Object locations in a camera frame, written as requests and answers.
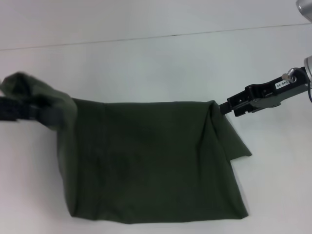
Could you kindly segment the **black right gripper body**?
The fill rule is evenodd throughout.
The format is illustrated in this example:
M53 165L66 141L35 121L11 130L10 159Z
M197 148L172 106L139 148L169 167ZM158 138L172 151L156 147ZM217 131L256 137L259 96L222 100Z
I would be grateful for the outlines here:
M304 67L295 68L295 82L281 77L263 84L254 84L245 88L248 109L266 109L277 107L282 101L308 91L308 75Z

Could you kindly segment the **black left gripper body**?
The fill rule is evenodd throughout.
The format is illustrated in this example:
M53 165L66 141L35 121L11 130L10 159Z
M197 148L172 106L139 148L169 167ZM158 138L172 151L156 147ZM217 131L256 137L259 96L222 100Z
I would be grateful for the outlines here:
M1 121L17 121L18 119L31 119L30 107L25 104L0 104L0 120Z

